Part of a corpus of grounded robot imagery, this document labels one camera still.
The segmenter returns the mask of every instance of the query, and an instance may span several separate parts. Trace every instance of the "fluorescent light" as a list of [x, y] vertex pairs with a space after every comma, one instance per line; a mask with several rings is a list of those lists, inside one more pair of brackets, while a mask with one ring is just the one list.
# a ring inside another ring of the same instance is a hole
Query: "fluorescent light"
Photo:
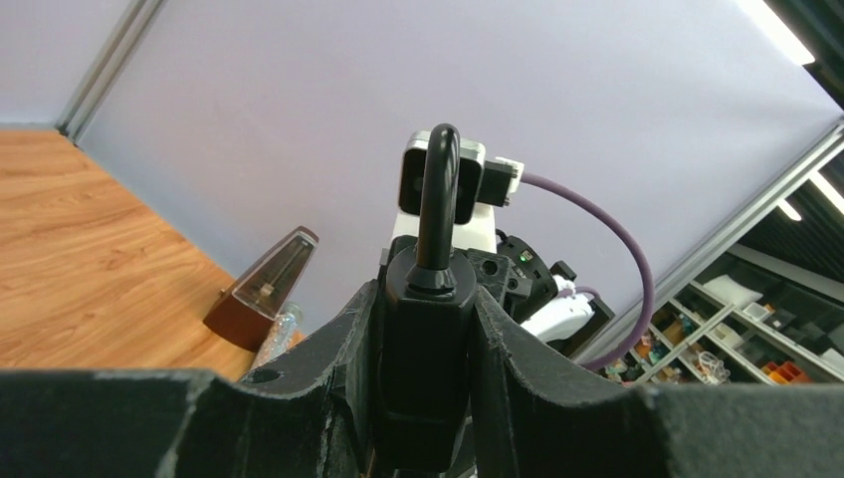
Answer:
[[829, 199], [833, 206], [838, 208], [841, 214], [844, 214], [844, 197], [841, 197], [841, 193], [823, 177], [823, 174], [815, 172], [809, 177], [809, 180]]
[[779, 207], [780, 211], [784, 212], [785, 215], [788, 216], [788, 219], [791, 219], [792, 221], [803, 220], [803, 218], [800, 216], [800, 213], [797, 212], [797, 209], [794, 209], [794, 206], [789, 204], [788, 201], [783, 199], [779, 202], [779, 204], [777, 204], [777, 206]]
[[735, 0], [765, 35], [782, 53], [797, 65], [808, 65], [815, 61], [814, 55], [803, 46], [796, 35], [782, 23], [773, 10], [762, 0]]

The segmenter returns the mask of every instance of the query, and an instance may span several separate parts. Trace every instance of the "dark ceiling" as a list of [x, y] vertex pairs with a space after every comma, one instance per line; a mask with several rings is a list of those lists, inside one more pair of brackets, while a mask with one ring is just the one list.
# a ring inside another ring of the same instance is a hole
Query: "dark ceiling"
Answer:
[[[844, 108], [844, 2], [842, 0], [765, 0], [812, 52], [806, 70]], [[844, 154], [821, 169], [844, 194]], [[788, 202], [802, 216], [793, 221], [778, 208], [739, 243], [816, 274], [844, 282], [844, 214], [811, 183]]]

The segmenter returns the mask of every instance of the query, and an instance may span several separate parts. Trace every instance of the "clear bottle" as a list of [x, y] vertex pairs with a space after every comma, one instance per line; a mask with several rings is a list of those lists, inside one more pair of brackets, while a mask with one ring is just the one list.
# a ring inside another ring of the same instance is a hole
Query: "clear bottle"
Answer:
[[282, 305], [276, 319], [267, 333], [267, 338], [255, 354], [250, 368], [257, 368], [275, 359], [290, 348], [291, 340], [299, 325], [302, 324], [302, 309], [295, 302], [287, 301]]

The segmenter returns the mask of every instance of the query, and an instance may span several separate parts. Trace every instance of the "white partition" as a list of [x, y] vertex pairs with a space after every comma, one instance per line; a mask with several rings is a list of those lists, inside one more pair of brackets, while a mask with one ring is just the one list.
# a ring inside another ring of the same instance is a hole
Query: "white partition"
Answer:
[[129, 0], [0, 2], [0, 124], [53, 124]]
[[[312, 331], [373, 278], [399, 158], [440, 121], [591, 198], [662, 277], [840, 110], [730, 0], [168, 2], [81, 147], [233, 274], [299, 224]], [[499, 224], [617, 312], [597, 221], [524, 186]]]

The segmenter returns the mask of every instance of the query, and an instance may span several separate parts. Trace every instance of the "wood grain surface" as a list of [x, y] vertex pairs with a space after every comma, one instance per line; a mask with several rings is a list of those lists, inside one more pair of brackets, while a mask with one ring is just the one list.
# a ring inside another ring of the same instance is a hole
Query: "wood grain surface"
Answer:
[[208, 367], [232, 278], [54, 131], [0, 131], [0, 366]]

